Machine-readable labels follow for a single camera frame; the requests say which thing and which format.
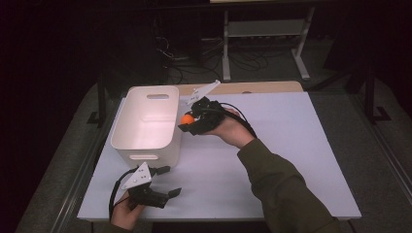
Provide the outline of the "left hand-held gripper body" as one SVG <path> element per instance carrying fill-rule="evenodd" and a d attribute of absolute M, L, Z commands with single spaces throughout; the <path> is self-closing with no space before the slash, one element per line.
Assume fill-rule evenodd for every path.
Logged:
<path fill-rule="evenodd" d="M 122 186 L 129 193 L 129 208 L 144 205 L 163 209 L 169 196 L 151 189 L 153 176 L 157 168 L 151 168 L 143 162 Z"/>

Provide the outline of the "white plastic storage bin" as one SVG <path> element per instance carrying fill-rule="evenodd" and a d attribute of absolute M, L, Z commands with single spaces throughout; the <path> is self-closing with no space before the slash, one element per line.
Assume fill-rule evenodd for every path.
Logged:
<path fill-rule="evenodd" d="M 127 92 L 116 118 L 111 146 L 130 166 L 174 167 L 182 132 L 177 127 L 179 89 L 172 85 L 136 86 Z"/>

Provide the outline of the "grey metal stand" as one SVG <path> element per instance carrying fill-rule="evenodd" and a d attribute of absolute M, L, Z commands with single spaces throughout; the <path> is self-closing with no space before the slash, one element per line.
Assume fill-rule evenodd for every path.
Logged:
<path fill-rule="evenodd" d="M 315 7 L 309 7 L 306 17 L 294 19 L 266 20 L 230 20 L 229 11 L 223 16 L 223 80 L 230 81 L 230 65 L 228 58 L 228 41 L 230 38 L 243 37 L 281 37 L 297 36 L 299 43 L 291 49 L 292 57 L 301 78 L 310 80 L 310 75 L 301 58 L 306 38 L 310 29 Z"/>

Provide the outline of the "person's right hand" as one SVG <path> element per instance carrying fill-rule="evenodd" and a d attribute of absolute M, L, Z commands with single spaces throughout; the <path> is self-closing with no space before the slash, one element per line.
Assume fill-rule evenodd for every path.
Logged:
<path fill-rule="evenodd" d="M 230 116 L 226 116 L 218 127 L 206 132 L 206 135 L 217 136 L 238 149 L 242 149 L 255 138 L 245 126 Z"/>

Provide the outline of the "black floor stand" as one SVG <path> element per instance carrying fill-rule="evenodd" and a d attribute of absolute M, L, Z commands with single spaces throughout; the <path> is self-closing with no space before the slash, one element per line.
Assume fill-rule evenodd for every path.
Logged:
<path fill-rule="evenodd" d="M 100 73 L 97 79 L 97 102 L 98 110 L 90 114 L 87 123 L 96 124 L 100 128 L 106 119 L 106 90 L 103 73 Z"/>
<path fill-rule="evenodd" d="M 389 121 L 390 116 L 383 107 L 374 106 L 375 99 L 375 75 L 370 65 L 366 69 L 364 112 L 367 119 L 375 124 L 377 121 Z"/>

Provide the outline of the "person's left hand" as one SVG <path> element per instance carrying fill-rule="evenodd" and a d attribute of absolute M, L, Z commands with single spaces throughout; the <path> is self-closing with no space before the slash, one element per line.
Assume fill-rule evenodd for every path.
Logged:
<path fill-rule="evenodd" d="M 137 205 L 134 209 L 130 209 L 129 193 L 125 192 L 114 206 L 110 224 L 133 231 L 144 209 L 144 205 Z"/>

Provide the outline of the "white board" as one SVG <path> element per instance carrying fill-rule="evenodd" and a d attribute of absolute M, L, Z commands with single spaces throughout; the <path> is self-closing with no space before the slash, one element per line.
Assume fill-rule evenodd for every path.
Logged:
<path fill-rule="evenodd" d="M 239 108 L 257 136 L 271 151 L 290 161 L 309 189 L 333 216 L 349 219 L 360 210 L 332 152 L 310 97 L 305 92 L 248 93 L 217 96 L 217 101 Z M 105 221 L 116 180 L 128 169 L 111 145 L 105 145 L 89 183 L 80 219 Z M 149 207 L 149 221 L 260 220 L 261 204 L 251 192 L 237 150 L 214 136 L 192 136 L 181 141 L 178 164 L 154 177 L 159 192 L 181 188 L 163 209 Z"/>

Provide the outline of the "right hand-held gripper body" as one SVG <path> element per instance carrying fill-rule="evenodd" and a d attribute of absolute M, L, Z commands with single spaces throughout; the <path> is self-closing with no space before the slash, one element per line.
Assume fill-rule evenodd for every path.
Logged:
<path fill-rule="evenodd" d="M 223 107 L 218 101 L 209 100 L 206 95 L 221 84 L 215 80 L 213 83 L 196 87 L 193 90 L 187 105 L 194 113 L 196 133 L 192 135 L 204 134 L 215 129 L 223 120 Z"/>

